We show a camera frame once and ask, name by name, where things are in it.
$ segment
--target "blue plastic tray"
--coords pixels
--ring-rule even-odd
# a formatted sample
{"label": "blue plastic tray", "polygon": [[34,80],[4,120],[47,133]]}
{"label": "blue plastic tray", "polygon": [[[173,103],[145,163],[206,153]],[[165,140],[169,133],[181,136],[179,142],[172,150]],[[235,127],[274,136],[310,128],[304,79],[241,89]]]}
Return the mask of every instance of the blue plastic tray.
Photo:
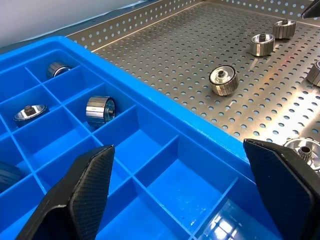
{"label": "blue plastic tray", "polygon": [[[47,80],[50,63],[72,70]],[[116,118],[86,122],[93,95]],[[25,105],[50,112],[17,128]],[[0,239],[13,239],[74,159],[115,145],[96,239],[280,239],[253,182],[242,144],[161,93],[63,37],[0,56],[0,161],[24,178],[0,194]]]}

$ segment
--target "perforated metal sheet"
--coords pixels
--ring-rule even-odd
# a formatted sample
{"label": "perforated metal sheet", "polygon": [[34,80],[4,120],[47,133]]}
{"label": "perforated metal sheet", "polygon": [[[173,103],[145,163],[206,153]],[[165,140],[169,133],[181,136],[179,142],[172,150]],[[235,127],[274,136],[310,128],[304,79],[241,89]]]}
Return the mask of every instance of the perforated metal sheet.
{"label": "perforated metal sheet", "polygon": [[124,15],[68,35],[85,49],[95,51],[135,31],[198,4],[201,0],[159,0]]}
{"label": "perforated metal sheet", "polygon": [[320,25],[320,18],[302,19],[301,14],[312,3],[312,0],[208,0],[212,3],[287,18],[303,23]]}
{"label": "perforated metal sheet", "polygon": [[[249,53],[250,37],[272,32],[277,18],[202,2],[96,52],[195,114],[243,140],[320,141],[319,88],[304,78],[320,59],[320,29],[297,24],[267,57]],[[210,71],[236,68],[234,94],[214,95]]]}

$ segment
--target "tray compartment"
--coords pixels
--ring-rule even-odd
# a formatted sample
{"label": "tray compartment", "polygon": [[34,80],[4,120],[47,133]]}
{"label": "tray compartment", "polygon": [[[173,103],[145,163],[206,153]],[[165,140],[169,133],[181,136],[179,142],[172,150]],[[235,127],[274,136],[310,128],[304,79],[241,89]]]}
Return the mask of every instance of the tray compartment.
{"label": "tray compartment", "polygon": [[0,103],[35,87],[39,82],[23,66],[0,73]]}
{"label": "tray compartment", "polygon": [[175,136],[175,131],[145,108],[134,106],[94,135],[105,145],[114,144],[116,158],[134,173]]}
{"label": "tray compartment", "polygon": [[27,162],[21,156],[21,153],[17,149],[11,137],[8,136],[4,139],[1,139],[0,146],[1,162],[19,168],[22,172],[22,178],[28,176],[31,173]]}
{"label": "tray compartment", "polygon": [[34,170],[88,136],[86,129],[63,107],[45,114],[14,133]]}
{"label": "tray compartment", "polygon": [[1,194],[1,239],[15,239],[44,196],[32,175]]}
{"label": "tray compartment", "polygon": [[45,82],[44,85],[62,103],[88,92],[101,84],[103,80],[85,67],[77,66],[57,77]]}
{"label": "tray compartment", "polygon": [[116,118],[134,105],[134,102],[127,95],[107,83],[102,83],[92,88],[90,91],[84,93],[83,95],[79,96],[78,98],[74,99],[73,101],[68,103],[66,107],[72,112],[73,115],[75,115],[79,119],[79,121],[88,130],[90,130],[90,132],[94,132],[97,130],[96,127],[90,126],[86,119],[86,106],[89,98],[93,96],[112,97],[115,101]]}
{"label": "tray compartment", "polygon": [[79,62],[65,51],[56,49],[43,54],[40,53],[35,59],[26,63],[26,67],[40,82],[44,83],[48,81],[47,69],[54,62],[61,62],[72,68],[79,65]]}
{"label": "tray compartment", "polygon": [[189,237],[141,186],[130,178],[108,197],[96,239],[187,240]]}
{"label": "tray compartment", "polygon": [[[78,156],[100,146],[101,145],[96,140],[92,137],[88,137],[60,157],[41,167],[36,174],[39,177],[44,190],[46,192],[49,191],[61,178],[63,178]],[[119,165],[119,163],[114,161],[109,193],[113,192],[128,176],[129,174]]]}
{"label": "tray compartment", "polygon": [[197,230],[199,240],[281,240],[253,182],[240,177]]}
{"label": "tray compartment", "polygon": [[41,85],[2,102],[0,104],[0,114],[11,132],[18,129],[14,121],[14,116],[27,105],[46,105],[50,111],[53,111],[60,106],[57,100]]}
{"label": "tray compartment", "polygon": [[181,136],[136,174],[191,232],[206,218],[236,176],[225,163]]}

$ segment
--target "white wall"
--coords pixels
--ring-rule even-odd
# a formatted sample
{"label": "white wall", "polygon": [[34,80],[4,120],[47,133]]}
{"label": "white wall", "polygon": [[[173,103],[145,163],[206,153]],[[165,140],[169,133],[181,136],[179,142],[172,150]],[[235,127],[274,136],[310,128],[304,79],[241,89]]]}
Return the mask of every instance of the white wall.
{"label": "white wall", "polygon": [[0,47],[61,29],[138,0],[0,0]]}

